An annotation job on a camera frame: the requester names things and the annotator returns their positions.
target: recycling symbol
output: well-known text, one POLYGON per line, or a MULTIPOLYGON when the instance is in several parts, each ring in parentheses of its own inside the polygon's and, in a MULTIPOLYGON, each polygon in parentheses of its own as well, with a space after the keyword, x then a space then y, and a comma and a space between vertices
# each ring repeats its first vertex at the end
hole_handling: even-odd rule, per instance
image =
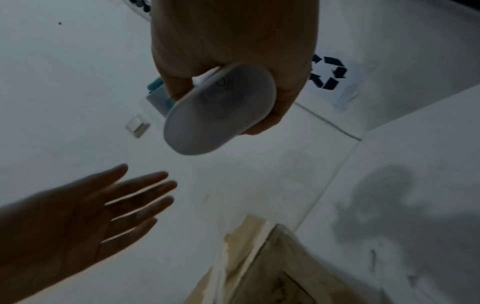
MULTIPOLYGON (((313 56, 313 59, 312 61, 317 64, 319 63, 320 61, 322 61, 322 58, 320 56, 318 56, 317 54, 315 54, 313 56)), ((337 79, 342 79, 342 78, 345 78, 345 73, 347 72, 347 68, 344 66, 344 64, 337 58, 333 58, 333 57, 324 57, 323 58, 323 62, 326 63, 326 64, 329 64, 329 65, 333 65, 333 66, 336 66, 336 69, 335 70, 332 70, 332 73, 333 73, 333 77, 330 77, 326 83, 323 83, 323 81, 320 79, 320 75, 317 75, 317 74, 314 74, 314 73, 310 73, 310 78, 309 80, 311 80, 317 88, 319 89, 324 89, 324 90, 329 90, 329 91, 332 91, 334 90, 337 85, 339 84, 339 81, 337 79)))

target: hand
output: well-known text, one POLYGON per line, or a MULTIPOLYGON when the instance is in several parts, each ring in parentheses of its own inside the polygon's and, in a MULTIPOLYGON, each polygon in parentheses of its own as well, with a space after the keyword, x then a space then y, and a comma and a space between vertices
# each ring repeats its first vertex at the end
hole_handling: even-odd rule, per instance
POLYGON ((192 77, 232 62, 269 69, 277 98, 272 112, 246 134, 278 124, 312 69, 319 0, 155 0, 153 61, 173 100, 193 88, 192 77))
POLYGON ((121 165, 0 208, 1 304, 33 295, 118 253, 155 225, 154 216, 174 201, 170 196, 156 199, 177 183, 122 198, 168 177, 159 172, 116 183, 127 170, 121 165))

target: open hand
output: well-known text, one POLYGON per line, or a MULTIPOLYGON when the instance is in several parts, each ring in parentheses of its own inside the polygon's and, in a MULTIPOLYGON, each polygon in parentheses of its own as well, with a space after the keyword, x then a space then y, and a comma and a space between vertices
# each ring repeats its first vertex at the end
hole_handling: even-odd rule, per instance
POLYGON ((192 77, 232 62, 269 69, 276 82, 272 112, 246 134, 278 124, 312 69, 319 0, 153 0, 152 54, 174 101, 192 77))
POLYGON ((0 208, 1 304, 78 273, 150 231, 154 216, 174 201, 170 196, 157 199, 177 183, 144 190, 166 179, 166 172, 116 183, 127 170, 120 165, 0 208))

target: light switch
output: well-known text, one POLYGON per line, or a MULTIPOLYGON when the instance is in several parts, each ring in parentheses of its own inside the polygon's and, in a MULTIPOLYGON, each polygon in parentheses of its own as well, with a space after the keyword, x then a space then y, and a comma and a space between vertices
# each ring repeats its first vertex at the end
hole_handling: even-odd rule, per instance
POLYGON ((126 125, 126 129, 135 137, 140 137, 149 128, 150 123, 142 115, 136 114, 126 125))

